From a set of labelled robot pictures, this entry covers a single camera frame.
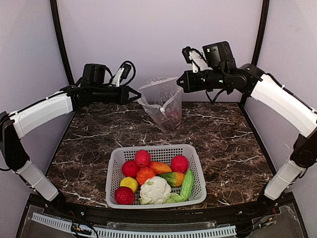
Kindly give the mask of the clear zip top bag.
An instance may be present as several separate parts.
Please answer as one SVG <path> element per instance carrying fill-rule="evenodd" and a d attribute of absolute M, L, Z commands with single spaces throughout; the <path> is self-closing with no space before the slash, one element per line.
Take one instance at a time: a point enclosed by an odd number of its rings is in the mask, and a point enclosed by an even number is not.
<path fill-rule="evenodd" d="M 165 132 L 176 133 L 176 130 L 164 130 L 162 122 L 170 111 L 182 113 L 183 90 L 177 85 L 177 77 L 155 78 L 142 85 L 138 92 L 142 94 L 137 102 L 150 118 Z"/>

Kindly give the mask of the red chili pepper toy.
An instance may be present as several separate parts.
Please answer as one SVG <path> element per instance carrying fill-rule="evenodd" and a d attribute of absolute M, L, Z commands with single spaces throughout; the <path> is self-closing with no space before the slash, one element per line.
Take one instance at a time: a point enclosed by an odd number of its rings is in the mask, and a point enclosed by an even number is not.
<path fill-rule="evenodd" d="M 180 122 L 182 119 L 182 113 L 178 111 L 170 111 L 167 115 L 168 118 L 174 123 Z"/>

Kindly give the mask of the orange pumpkin toy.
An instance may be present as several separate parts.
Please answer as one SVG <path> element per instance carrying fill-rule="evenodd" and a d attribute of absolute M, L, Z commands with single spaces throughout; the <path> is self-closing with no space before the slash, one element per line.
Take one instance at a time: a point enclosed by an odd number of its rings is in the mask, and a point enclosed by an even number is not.
<path fill-rule="evenodd" d="M 154 169 L 149 167 L 140 168 L 136 175 L 136 180 L 139 185 L 143 185 L 146 180 L 151 179 L 156 176 Z"/>

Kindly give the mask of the yellow lemon toy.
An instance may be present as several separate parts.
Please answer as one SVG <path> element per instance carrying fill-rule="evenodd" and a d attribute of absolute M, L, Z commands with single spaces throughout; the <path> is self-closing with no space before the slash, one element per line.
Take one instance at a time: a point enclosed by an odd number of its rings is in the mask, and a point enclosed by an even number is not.
<path fill-rule="evenodd" d="M 128 188 L 132 189 L 133 193 L 136 193 L 138 191 L 138 188 L 139 188 L 139 184 L 138 184 L 137 180 L 134 179 L 133 177 L 123 178 L 120 182 L 120 186 L 128 187 Z"/>

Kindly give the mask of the white cauliflower toy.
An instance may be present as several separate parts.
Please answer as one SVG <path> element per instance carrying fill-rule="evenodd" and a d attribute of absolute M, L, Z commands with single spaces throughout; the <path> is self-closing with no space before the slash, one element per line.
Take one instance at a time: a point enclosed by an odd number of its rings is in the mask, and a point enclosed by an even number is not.
<path fill-rule="evenodd" d="M 161 177 L 147 179 L 141 186 L 139 202 L 142 205 L 183 202 L 184 199 L 171 191 L 171 186 Z"/>

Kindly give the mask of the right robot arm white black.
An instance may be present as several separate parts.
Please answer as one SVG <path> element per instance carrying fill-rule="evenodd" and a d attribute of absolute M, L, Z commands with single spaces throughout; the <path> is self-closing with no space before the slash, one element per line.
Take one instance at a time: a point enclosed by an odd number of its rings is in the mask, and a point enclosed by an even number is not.
<path fill-rule="evenodd" d="M 176 81 L 184 93 L 219 89 L 231 94 L 237 90 L 270 108 L 298 131 L 292 153 L 262 192 L 266 199 L 276 200 L 317 162 L 317 111 L 272 74 L 250 63 L 237 67 L 227 41 L 205 45 L 201 52 L 187 46 L 182 54 L 192 66 Z"/>

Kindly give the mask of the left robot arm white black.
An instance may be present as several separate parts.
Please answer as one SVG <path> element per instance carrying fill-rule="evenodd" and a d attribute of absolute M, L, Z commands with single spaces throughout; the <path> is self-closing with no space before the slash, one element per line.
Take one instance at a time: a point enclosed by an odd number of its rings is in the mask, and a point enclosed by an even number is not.
<path fill-rule="evenodd" d="M 104 82 L 106 73 L 110 74 L 107 83 Z M 136 67 L 129 60 L 124 61 L 115 74 L 106 65 L 89 63 L 74 84 L 20 110 L 2 112 L 0 152 L 7 166 L 2 171 L 13 171 L 48 202 L 62 199 L 62 192 L 31 161 L 21 143 L 22 138 L 83 107 L 96 103 L 127 105 L 141 98 L 141 93 L 129 86 L 135 76 Z"/>

